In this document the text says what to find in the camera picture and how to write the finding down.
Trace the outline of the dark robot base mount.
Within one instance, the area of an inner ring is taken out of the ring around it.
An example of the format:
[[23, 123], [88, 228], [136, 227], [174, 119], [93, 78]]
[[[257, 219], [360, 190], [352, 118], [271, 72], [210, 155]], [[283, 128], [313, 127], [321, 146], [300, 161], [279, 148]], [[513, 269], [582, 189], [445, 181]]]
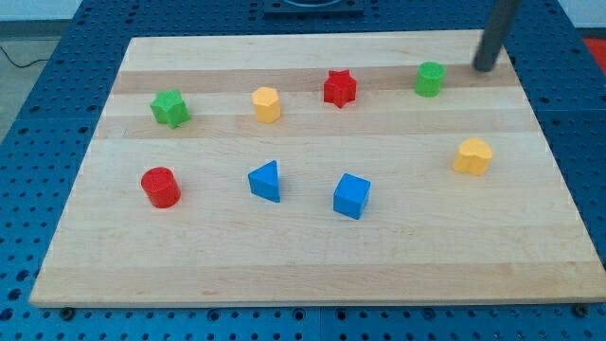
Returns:
[[364, 0], [264, 0], [265, 15], [361, 14]]

